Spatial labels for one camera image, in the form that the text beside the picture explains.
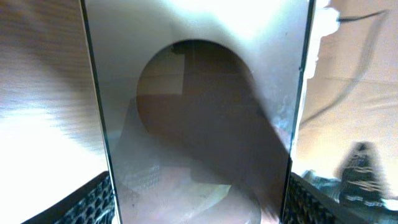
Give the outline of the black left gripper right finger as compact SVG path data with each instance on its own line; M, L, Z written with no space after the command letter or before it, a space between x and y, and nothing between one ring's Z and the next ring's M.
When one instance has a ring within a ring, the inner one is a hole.
M291 173L282 223L382 223L378 195L342 182L312 184Z

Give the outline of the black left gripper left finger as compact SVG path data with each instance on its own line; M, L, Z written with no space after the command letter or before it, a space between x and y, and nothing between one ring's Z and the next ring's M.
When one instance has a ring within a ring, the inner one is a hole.
M104 171L23 224L112 224L115 213L111 177Z

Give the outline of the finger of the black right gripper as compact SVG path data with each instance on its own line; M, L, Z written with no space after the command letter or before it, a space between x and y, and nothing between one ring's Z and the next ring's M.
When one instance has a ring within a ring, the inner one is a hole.
M354 143L338 168L338 177L341 180L338 200L342 206L385 206L385 186L373 143Z

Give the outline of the rose gold Galaxy smartphone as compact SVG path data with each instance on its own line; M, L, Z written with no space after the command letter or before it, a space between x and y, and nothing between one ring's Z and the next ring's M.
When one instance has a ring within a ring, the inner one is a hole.
M314 1L82 1L121 223L280 223Z

